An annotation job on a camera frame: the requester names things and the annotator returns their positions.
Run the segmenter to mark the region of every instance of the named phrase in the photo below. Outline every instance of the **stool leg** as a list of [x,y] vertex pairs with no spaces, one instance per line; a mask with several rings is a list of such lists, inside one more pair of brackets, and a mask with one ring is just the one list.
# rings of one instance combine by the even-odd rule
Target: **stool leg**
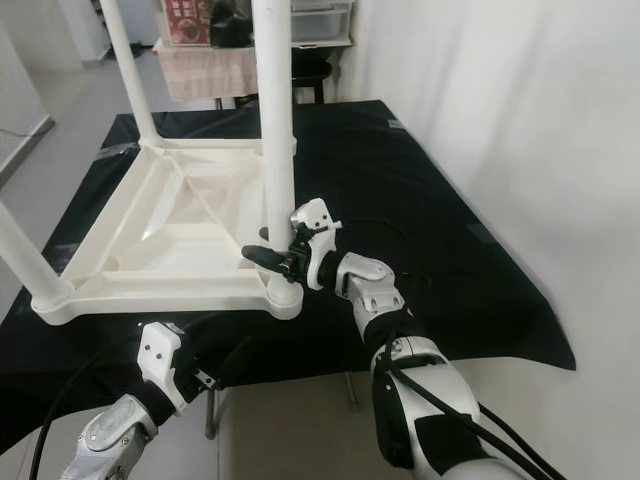
[[360,410],[360,402],[358,401],[356,389],[353,386],[353,376],[351,375],[351,372],[345,372],[344,379],[347,384],[347,392],[349,393],[349,407],[354,412],[357,412]]
[[316,103],[318,105],[324,105],[324,84],[322,83],[322,80],[316,82],[313,87],[313,93],[316,97]]
[[216,438],[215,413],[216,392],[215,390],[209,390],[207,392],[207,419],[204,424],[204,436],[209,440]]

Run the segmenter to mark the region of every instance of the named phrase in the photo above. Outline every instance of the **table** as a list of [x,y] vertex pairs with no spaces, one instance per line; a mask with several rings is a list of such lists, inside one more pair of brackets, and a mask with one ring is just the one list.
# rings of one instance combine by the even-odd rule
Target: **table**
[[[332,47],[296,49],[293,55],[293,88],[310,87],[315,103],[324,103],[324,84],[333,68],[326,61]],[[239,100],[258,93],[258,72],[254,48],[170,47],[160,38],[153,46],[160,59],[167,90],[174,102],[215,100],[222,110],[222,98]]]
[[[256,138],[256,108],[157,113],[165,137]],[[411,309],[450,359],[512,356],[575,369],[576,361],[549,303],[482,226],[411,135],[379,101],[294,106],[296,202],[327,202],[346,228],[339,248],[389,264],[408,292],[416,260],[420,295]],[[62,271],[135,158],[138,132],[119,115],[44,249]],[[403,228],[413,245],[376,217]],[[138,322],[182,325],[201,313],[95,315],[51,327],[22,291],[0,325],[0,453],[40,426],[57,390],[109,339]],[[307,292],[300,316],[278,321],[264,312],[219,312],[194,347],[215,372],[247,336],[257,347],[234,384],[288,380],[368,368],[351,304],[330,292]],[[75,387],[60,415],[113,403],[139,377],[137,345],[97,364]]]

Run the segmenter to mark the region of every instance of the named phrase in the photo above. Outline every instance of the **black tablecloth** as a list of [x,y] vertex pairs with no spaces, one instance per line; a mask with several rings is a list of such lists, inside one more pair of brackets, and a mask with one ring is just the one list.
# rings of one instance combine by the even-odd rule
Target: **black tablecloth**
[[[491,237],[381,102],[294,107],[298,139],[296,202],[327,202],[346,228],[339,248],[379,258],[399,275],[411,309],[451,359],[513,356],[575,369],[548,302]],[[257,109],[154,115],[164,137],[256,138]],[[119,115],[44,255],[62,271],[134,160],[138,132]],[[375,217],[392,221],[409,242]],[[38,427],[70,374],[110,338],[140,321],[188,322],[201,313],[96,315],[46,325],[22,291],[0,326],[0,453]],[[215,371],[247,336],[257,347],[235,383],[249,384],[367,368],[351,305],[331,292],[308,292],[302,313],[278,321],[264,312],[212,315],[195,338],[205,369]],[[61,414],[112,403],[138,377],[137,346],[97,364],[73,389]]]

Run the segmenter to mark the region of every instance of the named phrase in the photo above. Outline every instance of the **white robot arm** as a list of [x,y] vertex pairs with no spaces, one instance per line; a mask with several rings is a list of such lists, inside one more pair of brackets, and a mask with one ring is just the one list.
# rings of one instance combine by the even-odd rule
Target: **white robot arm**
[[[330,288],[353,304],[371,362],[378,443],[391,465],[420,480],[563,479],[542,459],[540,469],[506,444],[510,458],[524,459],[517,463],[529,476],[485,452],[480,438],[497,438],[479,426],[469,386],[411,315],[391,268],[336,252],[341,224],[324,201],[305,204],[291,221],[296,236],[288,252],[248,246],[242,253],[290,282]],[[225,364],[238,363],[236,350]],[[197,367],[188,335],[171,324],[144,327],[138,364],[144,382],[87,425],[63,480],[126,480],[159,425],[203,390],[224,386],[224,374],[214,378]]]

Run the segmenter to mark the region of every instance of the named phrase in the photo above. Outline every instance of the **black stool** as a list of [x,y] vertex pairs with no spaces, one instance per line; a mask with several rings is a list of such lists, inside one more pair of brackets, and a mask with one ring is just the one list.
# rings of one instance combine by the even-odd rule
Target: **black stool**
[[324,60],[295,62],[291,79],[293,88],[312,87],[315,102],[324,105],[324,79],[331,76],[333,67]]
[[[313,88],[315,103],[324,104],[324,79],[331,76],[333,67],[324,60],[304,60],[293,63],[291,82],[293,88]],[[234,97],[236,108],[253,106],[258,103],[258,94]]]

